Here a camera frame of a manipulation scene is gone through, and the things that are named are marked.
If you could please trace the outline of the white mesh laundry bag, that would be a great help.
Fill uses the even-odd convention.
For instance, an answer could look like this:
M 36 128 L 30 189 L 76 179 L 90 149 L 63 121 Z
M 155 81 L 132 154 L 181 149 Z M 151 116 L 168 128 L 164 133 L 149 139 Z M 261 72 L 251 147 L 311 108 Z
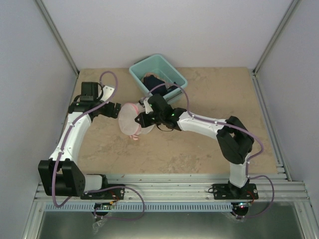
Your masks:
M 135 122 L 135 118 L 144 111 L 145 108 L 139 103 L 125 103 L 122 105 L 118 114 L 120 131 L 133 140 L 138 140 L 140 134 L 148 134 L 151 132 L 154 125 L 142 128 L 140 124 Z

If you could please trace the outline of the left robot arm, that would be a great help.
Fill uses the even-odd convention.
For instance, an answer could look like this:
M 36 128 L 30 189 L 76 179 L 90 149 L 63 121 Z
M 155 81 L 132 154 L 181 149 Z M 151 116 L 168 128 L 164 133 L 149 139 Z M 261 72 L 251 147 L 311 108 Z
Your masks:
M 40 161 L 38 171 L 48 196 L 80 197 L 92 191 L 103 199 L 109 194 L 105 176 L 85 175 L 78 167 L 78 155 L 86 131 L 97 116 L 117 118 L 121 105 L 111 102 L 115 88 L 97 82 L 83 82 L 81 93 L 68 108 L 62 137 L 48 160 Z

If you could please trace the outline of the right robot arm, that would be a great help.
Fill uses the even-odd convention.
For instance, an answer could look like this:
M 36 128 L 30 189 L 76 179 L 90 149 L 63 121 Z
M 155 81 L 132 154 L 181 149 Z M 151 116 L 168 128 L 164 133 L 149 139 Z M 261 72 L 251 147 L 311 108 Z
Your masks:
M 247 163 L 254 139 L 237 117 L 213 119 L 194 115 L 187 109 L 172 108 L 159 94 L 142 98 L 145 109 L 135 118 L 142 128 L 164 125 L 170 130 L 191 131 L 216 140 L 224 158 L 230 163 L 230 177 L 222 190 L 228 197 L 240 199 L 247 193 Z

